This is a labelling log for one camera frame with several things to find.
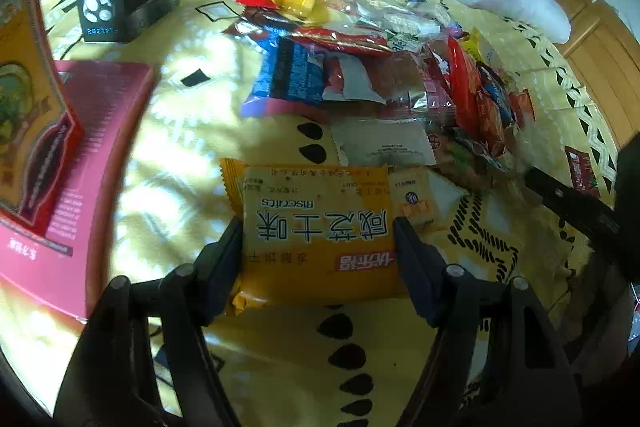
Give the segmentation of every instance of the bed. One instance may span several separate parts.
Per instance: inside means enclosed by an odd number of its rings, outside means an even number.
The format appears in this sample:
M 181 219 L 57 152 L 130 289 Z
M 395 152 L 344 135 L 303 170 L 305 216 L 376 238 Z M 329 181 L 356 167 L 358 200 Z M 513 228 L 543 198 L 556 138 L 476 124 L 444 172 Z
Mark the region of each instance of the bed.
M 575 55 L 580 46 L 563 55 L 530 25 L 454 0 L 437 1 L 463 28 L 477 27 L 487 36 L 518 85 L 529 88 L 538 125 L 552 148 L 549 174 L 570 185 L 564 147 L 588 152 L 602 200 L 611 204 L 616 146 L 623 134 L 614 131 L 614 137 L 585 87 L 589 79 L 574 74 L 574 66 L 582 71 L 579 52 Z M 320 139 L 310 139 L 299 129 L 306 123 L 302 117 L 239 118 L 239 104 L 250 89 L 256 65 L 244 48 L 230 46 L 220 36 L 240 13 L 230 0 L 180 0 L 177 9 L 126 45 L 85 44 L 76 0 L 41 3 L 55 59 L 158 66 L 159 84 L 124 169 L 100 285 L 117 274 L 135 282 L 163 277 L 222 235 L 232 211 L 220 177 L 220 158 L 338 163 L 328 128 Z M 183 85 L 181 79 L 198 68 L 211 80 L 195 88 Z M 617 130 L 613 121 L 610 124 Z M 285 158 L 278 147 L 283 143 Z M 324 155 L 310 155 L 310 144 Z M 524 275 L 557 319 L 568 296 L 570 267 L 579 270 L 588 259 L 586 238 L 544 208 L 529 209 L 527 217 L 517 219 L 498 196 L 466 194 L 446 181 L 439 190 L 439 217 L 424 239 L 450 263 L 459 262 L 478 277 Z M 500 238 L 503 259 L 495 256 L 500 263 L 466 246 L 469 232 L 460 217 L 467 206 L 492 237 Z M 461 241 L 452 239 L 455 221 Z M 27 390 L 49 411 L 81 328 L 72 318 L 0 284 L 0 344 Z M 476 371 L 482 365 L 488 328 L 479 328 Z M 204 333 L 243 425 L 364 427 L 396 422 L 435 331 L 415 315 L 408 299 L 383 299 L 338 309 L 245 311 L 221 317 Z M 159 323 L 152 324 L 151 334 L 163 403 L 178 412 Z

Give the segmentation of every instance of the yellow tablecloth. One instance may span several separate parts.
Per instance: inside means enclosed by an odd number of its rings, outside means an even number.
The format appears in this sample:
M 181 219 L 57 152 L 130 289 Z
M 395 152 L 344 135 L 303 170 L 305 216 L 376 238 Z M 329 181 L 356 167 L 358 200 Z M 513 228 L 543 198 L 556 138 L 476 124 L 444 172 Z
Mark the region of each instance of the yellow tablecloth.
M 110 278 L 162 277 L 220 237 L 232 212 L 219 158 L 309 164 L 305 146 L 315 143 L 326 152 L 324 164 L 338 163 L 327 128 L 320 140 L 310 140 L 298 130 L 305 119 L 297 116 L 239 118 L 258 62 L 251 51 L 220 34 L 241 11 L 231 0 L 180 0 L 177 9 L 126 45 L 85 44 L 76 0 L 41 1 L 54 58 L 149 62 L 159 68 L 159 84 L 132 144 L 118 198 L 107 257 Z M 529 88 L 537 126 L 547 137 L 549 173 L 570 185 L 564 146 L 589 152 L 602 199 L 611 203 L 612 137 L 551 42 L 518 21 L 454 0 L 440 1 L 463 28 L 479 28 L 518 87 Z M 180 80 L 198 68 L 212 80 L 185 87 Z M 567 289 L 565 262 L 579 269 L 588 256 L 584 236 L 544 208 L 518 215 L 504 208 L 500 198 L 486 194 L 461 200 L 462 190 L 437 183 L 442 185 L 440 218 L 426 239 L 449 262 L 462 263 L 478 277 L 496 280 L 522 273 L 551 308 Z M 465 241 L 472 237 L 467 207 L 479 215 L 480 226 L 502 240 L 502 247 L 493 247 L 495 255 L 482 256 Z M 81 327 L 8 284 L 0 285 L 2 349 L 49 410 Z M 162 345 L 156 328 L 155 356 Z M 220 318 L 205 333 L 229 398 L 247 426 L 327 426 L 359 417 L 372 427 L 392 425 L 434 338 L 407 299 L 340 309 L 264 308 Z M 486 332 L 480 336 L 477 367 L 483 341 L 486 347 Z M 162 356 L 156 362 L 162 399 L 175 411 L 175 395 L 161 362 Z M 361 416 L 341 410 L 357 400 L 364 400 Z

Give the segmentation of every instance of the patterned bedspread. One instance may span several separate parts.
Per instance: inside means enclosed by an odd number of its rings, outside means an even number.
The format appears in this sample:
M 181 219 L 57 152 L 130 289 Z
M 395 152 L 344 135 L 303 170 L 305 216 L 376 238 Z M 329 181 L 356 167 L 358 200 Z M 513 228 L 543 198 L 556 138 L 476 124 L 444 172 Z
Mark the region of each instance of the patterned bedspread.
M 219 158 L 338 164 L 328 128 L 315 140 L 300 131 L 305 123 L 301 117 L 239 118 L 259 62 L 251 50 L 220 34 L 240 13 L 231 0 L 180 0 L 177 9 L 126 45 L 85 44 L 76 0 L 41 1 L 54 58 L 158 66 L 159 84 L 140 122 L 120 188 L 106 257 L 109 278 L 125 274 L 137 282 L 162 277 L 220 237 L 232 211 Z M 571 184 L 564 146 L 589 152 L 602 199 L 611 203 L 616 164 L 612 137 L 551 42 L 521 22 L 454 0 L 439 1 L 463 28 L 477 27 L 518 87 L 529 88 L 537 125 L 547 138 L 550 174 Z M 185 86 L 181 80 L 197 69 L 211 80 Z M 559 299 L 566 298 L 566 268 L 580 269 L 588 257 L 584 236 L 544 208 L 512 212 L 504 209 L 499 195 L 470 195 L 445 181 L 441 185 L 440 217 L 425 239 L 449 262 L 462 263 L 478 277 L 503 280 L 523 274 L 556 316 Z M 476 369 L 486 352 L 488 327 L 481 325 Z M 0 284 L 2 349 L 49 410 L 81 328 Z M 176 412 L 159 323 L 152 331 L 162 399 Z M 220 318 L 205 335 L 243 425 L 328 426 L 365 419 L 373 427 L 396 422 L 434 331 L 415 315 L 408 299 L 386 299 L 339 309 L 246 311 Z

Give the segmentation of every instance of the screw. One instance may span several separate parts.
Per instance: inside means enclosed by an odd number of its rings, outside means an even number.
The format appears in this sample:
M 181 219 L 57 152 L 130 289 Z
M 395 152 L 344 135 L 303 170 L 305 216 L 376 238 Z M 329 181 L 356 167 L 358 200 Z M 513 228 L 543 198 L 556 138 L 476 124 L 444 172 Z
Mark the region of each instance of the screw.
M 180 277 L 187 277 L 193 273 L 193 264 L 190 264 L 190 263 L 181 264 L 175 269 L 175 273 Z
M 511 284 L 513 284 L 518 290 L 526 290 L 529 287 L 529 283 L 524 277 L 514 277 L 511 280 Z
M 124 285 L 126 285 L 127 280 L 128 279 L 124 277 L 124 275 L 118 275 L 109 283 L 109 286 L 116 290 L 119 290 L 120 288 L 123 288 Z
M 447 266 L 447 273 L 452 277 L 462 277 L 465 269 L 460 264 L 450 264 Z

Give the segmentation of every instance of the wooden headboard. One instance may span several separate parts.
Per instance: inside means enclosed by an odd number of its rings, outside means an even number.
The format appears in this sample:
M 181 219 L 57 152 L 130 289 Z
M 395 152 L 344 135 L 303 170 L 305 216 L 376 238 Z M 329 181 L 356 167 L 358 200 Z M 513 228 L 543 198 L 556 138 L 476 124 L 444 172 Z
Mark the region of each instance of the wooden headboard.
M 599 0 L 556 0 L 571 21 L 558 49 L 603 112 L 618 148 L 640 131 L 640 44 Z

